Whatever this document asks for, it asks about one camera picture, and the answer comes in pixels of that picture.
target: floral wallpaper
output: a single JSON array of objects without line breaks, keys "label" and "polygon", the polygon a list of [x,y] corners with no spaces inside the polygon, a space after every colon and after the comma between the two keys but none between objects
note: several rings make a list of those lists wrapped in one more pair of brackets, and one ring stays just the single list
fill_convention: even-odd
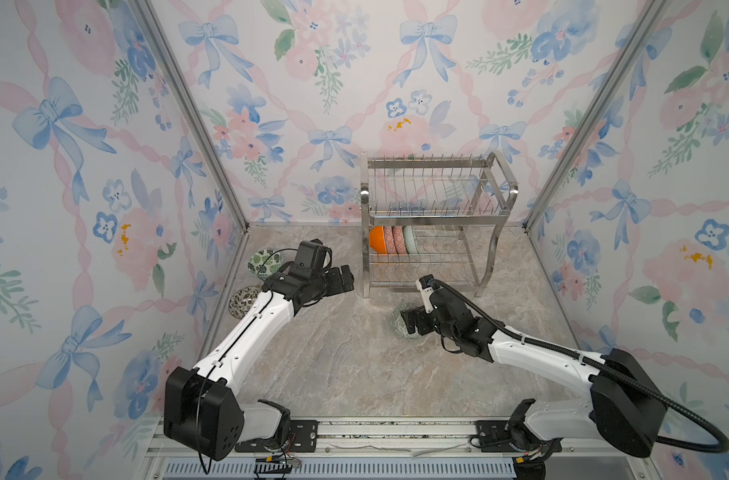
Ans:
[{"label": "floral wallpaper", "polygon": [[126,3],[0,2],[0,478],[133,478],[195,360],[240,236],[169,93]]},{"label": "floral wallpaper", "polygon": [[644,3],[152,1],[245,215],[265,224],[359,222],[362,151],[498,150],[523,219]]},{"label": "floral wallpaper", "polygon": [[[729,0],[671,2],[532,236],[583,348],[631,352],[729,437]],[[729,478],[729,453],[653,459]]]}]

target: robotic arm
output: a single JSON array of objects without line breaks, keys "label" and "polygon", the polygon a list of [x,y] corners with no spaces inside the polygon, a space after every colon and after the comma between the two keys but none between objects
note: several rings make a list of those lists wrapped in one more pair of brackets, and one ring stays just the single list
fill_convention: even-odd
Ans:
[{"label": "robotic arm", "polygon": [[285,448],[290,411],[266,400],[239,405],[235,397],[268,342],[302,307],[354,289],[348,265],[331,264],[329,247],[319,240],[302,242],[294,261],[266,279],[263,292],[225,340],[191,370],[172,372],[165,385],[167,437],[216,461],[237,443],[256,438]]},{"label": "robotic arm", "polygon": [[[493,319],[432,275],[421,277],[416,286],[423,306],[401,314],[409,333],[437,332],[445,350],[445,339],[457,346],[448,352],[518,366],[560,383],[580,397],[564,402],[523,400],[502,431],[480,437],[483,451],[505,445],[531,452],[548,446],[550,455],[556,442],[565,437],[603,438],[621,452],[640,458],[649,456],[655,442],[697,452],[729,450],[729,440],[719,429],[662,395],[628,352],[613,349],[602,355],[554,345]],[[481,316],[474,316],[469,306]],[[717,443],[702,445],[658,436],[667,408],[704,428]],[[524,456],[518,462],[529,460]]]}]

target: two-tier dish rack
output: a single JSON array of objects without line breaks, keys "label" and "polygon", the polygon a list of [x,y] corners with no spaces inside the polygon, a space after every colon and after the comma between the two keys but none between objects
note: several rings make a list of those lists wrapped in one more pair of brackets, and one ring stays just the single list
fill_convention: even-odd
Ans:
[{"label": "two-tier dish rack", "polygon": [[[518,193],[511,168],[501,158],[494,153],[486,158],[360,155],[365,298],[370,288],[414,292],[415,281],[427,274],[481,295],[493,274],[498,237]],[[467,225],[494,226],[481,280],[466,238]],[[411,226],[418,253],[376,253],[369,243],[373,226]]]}]

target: orange bowl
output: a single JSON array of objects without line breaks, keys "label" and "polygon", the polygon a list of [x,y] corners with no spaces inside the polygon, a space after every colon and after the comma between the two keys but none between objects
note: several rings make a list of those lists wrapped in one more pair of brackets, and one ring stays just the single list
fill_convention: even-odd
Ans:
[{"label": "orange bowl", "polygon": [[370,230],[370,246],[372,247],[372,250],[375,250],[380,255],[386,255],[388,253],[386,251],[386,239],[383,235],[382,226],[374,226],[373,229]]}]

